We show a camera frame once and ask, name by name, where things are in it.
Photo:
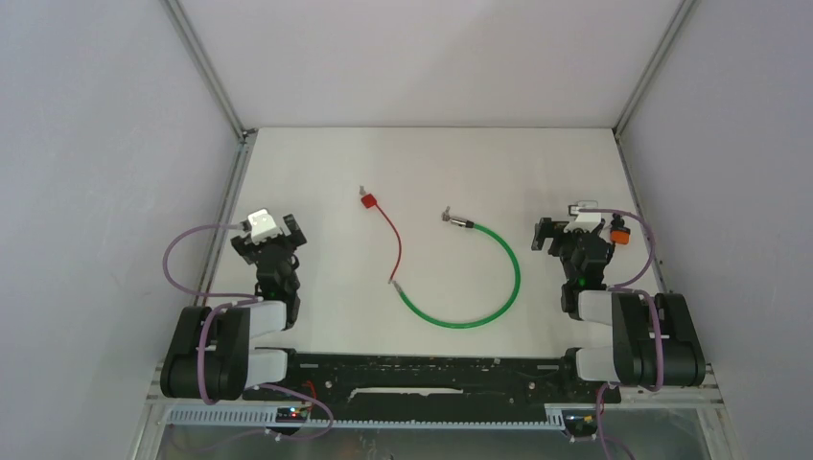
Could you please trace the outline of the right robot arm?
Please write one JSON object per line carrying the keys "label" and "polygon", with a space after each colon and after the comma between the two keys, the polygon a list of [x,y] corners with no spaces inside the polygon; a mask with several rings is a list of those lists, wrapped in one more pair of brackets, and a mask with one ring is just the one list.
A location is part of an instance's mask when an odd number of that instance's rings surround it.
{"label": "right robot arm", "polygon": [[569,367],[559,372],[557,385],[569,400],[585,399],[597,381],[658,391],[664,386],[699,386],[706,377],[707,362],[683,295],[651,295],[606,284],[605,268],[630,236],[619,213],[610,221],[541,218],[535,225],[532,250],[546,250],[565,274],[563,313],[611,330],[607,346],[567,351]]}

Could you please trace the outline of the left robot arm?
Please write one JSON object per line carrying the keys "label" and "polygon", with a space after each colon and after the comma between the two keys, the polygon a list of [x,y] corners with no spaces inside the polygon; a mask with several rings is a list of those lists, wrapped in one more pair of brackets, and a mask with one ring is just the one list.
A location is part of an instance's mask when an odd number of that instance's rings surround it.
{"label": "left robot arm", "polygon": [[291,399],[302,389],[302,372],[286,363],[283,352],[254,356],[250,341],[295,325],[301,307],[295,252],[307,239],[294,215],[276,221],[267,209],[223,228],[237,231],[230,244],[254,267],[254,290],[221,292],[223,302],[216,307],[181,311],[161,370],[161,392],[213,404],[237,400],[247,386],[266,383],[278,398]]}

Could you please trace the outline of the green cable lock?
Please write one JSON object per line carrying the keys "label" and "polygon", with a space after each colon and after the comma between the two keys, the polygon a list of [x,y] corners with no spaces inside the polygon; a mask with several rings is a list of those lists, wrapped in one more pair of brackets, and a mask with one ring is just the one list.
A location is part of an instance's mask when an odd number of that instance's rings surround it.
{"label": "green cable lock", "polygon": [[389,284],[410,312],[434,327],[462,331],[498,321],[520,297],[523,273],[516,252],[481,222],[450,209],[441,219],[455,230],[436,248],[420,251]]}

